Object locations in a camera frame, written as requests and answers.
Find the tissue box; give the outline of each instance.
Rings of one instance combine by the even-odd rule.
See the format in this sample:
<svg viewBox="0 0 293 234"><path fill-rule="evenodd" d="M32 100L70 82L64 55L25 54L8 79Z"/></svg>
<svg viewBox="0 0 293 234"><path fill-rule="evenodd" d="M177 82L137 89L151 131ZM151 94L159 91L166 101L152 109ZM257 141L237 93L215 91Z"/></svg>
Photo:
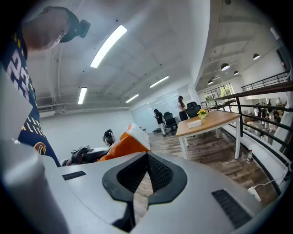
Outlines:
<svg viewBox="0 0 293 234"><path fill-rule="evenodd" d="M189 128L194 128L194 127L197 127L197 126L200 126L200 125L201 125L201 120L200 119L188 123Z"/></svg>

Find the black metal railing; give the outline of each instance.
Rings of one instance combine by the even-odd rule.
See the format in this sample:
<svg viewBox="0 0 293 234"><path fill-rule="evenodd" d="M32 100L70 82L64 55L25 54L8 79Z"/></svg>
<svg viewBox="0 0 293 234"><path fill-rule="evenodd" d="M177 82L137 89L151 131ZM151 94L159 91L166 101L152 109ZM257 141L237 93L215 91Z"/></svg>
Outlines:
<svg viewBox="0 0 293 234"><path fill-rule="evenodd" d="M269 85L275 85L280 84L283 82L289 81L289 78L286 79L290 71L284 71L282 73L279 73L277 75L273 75L271 77L265 78L263 80L259 80L257 82L251 83L249 85L242 86L243 92L249 91L249 90L255 90L261 87L266 87Z"/></svg>
<svg viewBox="0 0 293 234"><path fill-rule="evenodd" d="M293 112L293 108L285 108L285 107L281 107L281 106L260 106L260 105L241 105L239 98L240 97L245 97L245 96L250 96L250 95L260 95L260 94L268 94L268 93L277 93L277 92L287 92L287 91L293 91L293 81L288 81L285 83L280 83L280 84L276 84L276 85L270 85L269 87L262 87L262 88L258 88L258 89L251 89L242 93L237 93L237 94L233 94L233 95L228 95L228 96L224 96L224 97L219 97L219 98L215 98L212 100L208 100L208 101L203 101L201 102L201 106L202 108L207 106L208 102L214 102L214 106L211 107L211 109L217 109L218 111L225 111L225 107L228 106L231 110L232 106L236 106L238 108L238 114L240 114L240 136L243 137L243 125L260 132L263 135L266 135L268 137L270 137L272 140L278 142L279 144L281 144L283 147L289 147L289 144L287 142L284 142L278 138L276 138L275 136L273 136L272 134L269 134L268 132L265 132L259 128L250 126L246 123L243 123L242 120L242 116L244 117L250 117L256 120L261 120L264 122L267 122L269 124L275 125L279 128L284 128L290 132L293 132L293 127L291 126L287 126L281 123L277 123L277 122L273 122L271 120L268 119L264 119L264 118L260 118L260 117L256 117L253 115L247 115L247 114L243 114L241 108L242 107L253 107L253 108L268 108L268 109L274 109L274 110L281 110L281 111L287 111L287 112ZM221 101L221 100L225 100L228 99L228 101L218 104L217 102ZM256 138L255 136L252 136L248 133L245 133L246 135L250 136L251 138L253 138L255 141L257 141L259 144L261 144L262 146L264 146L266 149L268 149L269 151L271 151L282 163L287 163L287 161L280 156L280 154L278 154L276 151L274 151L270 146L268 146L267 144L263 143L259 138Z"/></svg>

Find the table leg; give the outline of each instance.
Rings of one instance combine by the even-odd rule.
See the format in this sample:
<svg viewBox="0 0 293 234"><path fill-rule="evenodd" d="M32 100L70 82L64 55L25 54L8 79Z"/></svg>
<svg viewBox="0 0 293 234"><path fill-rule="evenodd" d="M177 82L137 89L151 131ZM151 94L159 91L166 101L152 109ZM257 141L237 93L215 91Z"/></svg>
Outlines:
<svg viewBox="0 0 293 234"><path fill-rule="evenodd" d="M236 121L236 149L235 149L235 159L239 158L240 150L240 121Z"/></svg>
<svg viewBox="0 0 293 234"><path fill-rule="evenodd" d="M217 135L217 139L219 139L220 135L219 135L219 129L218 128L216 129L216 135Z"/></svg>
<svg viewBox="0 0 293 234"><path fill-rule="evenodd" d="M185 137L184 140L185 140L185 146L188 147L187 137Z"/></svg>
<svg viewBox="0 0 293 234"><path fill-rule="evenodd" d="M187 160L188 158L187 158L186 149L185 149L185 145L184 145L184 141L182 137L179 137L179 142L180 142L183 158Z"/></svg>

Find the air conditioning vent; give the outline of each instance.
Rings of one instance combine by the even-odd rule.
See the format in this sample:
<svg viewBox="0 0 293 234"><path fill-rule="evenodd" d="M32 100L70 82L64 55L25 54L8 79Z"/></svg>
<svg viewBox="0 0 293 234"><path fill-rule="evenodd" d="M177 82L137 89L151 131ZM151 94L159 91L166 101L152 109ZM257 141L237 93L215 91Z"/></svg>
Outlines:
<svg viewBox="0 0 293 234"><path fill-rule="evenodd" d="M39 112L48 112L48 111L52 111L52 110L53 110L52 106L38 108Z"/></svg>

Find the orange and white bag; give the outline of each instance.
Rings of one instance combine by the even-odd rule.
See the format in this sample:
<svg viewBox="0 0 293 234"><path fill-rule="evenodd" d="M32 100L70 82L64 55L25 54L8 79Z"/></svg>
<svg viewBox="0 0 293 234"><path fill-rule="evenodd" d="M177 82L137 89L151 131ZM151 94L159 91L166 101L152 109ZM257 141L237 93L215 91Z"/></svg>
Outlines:
<svg viewBox="0 0 293 234"><path fill-rule="evenodd" d="M118 158L136 152L148 152L151 150L149 136L135 123L128 126L119 139L113 144L110 151L98 162Z"/></svg>

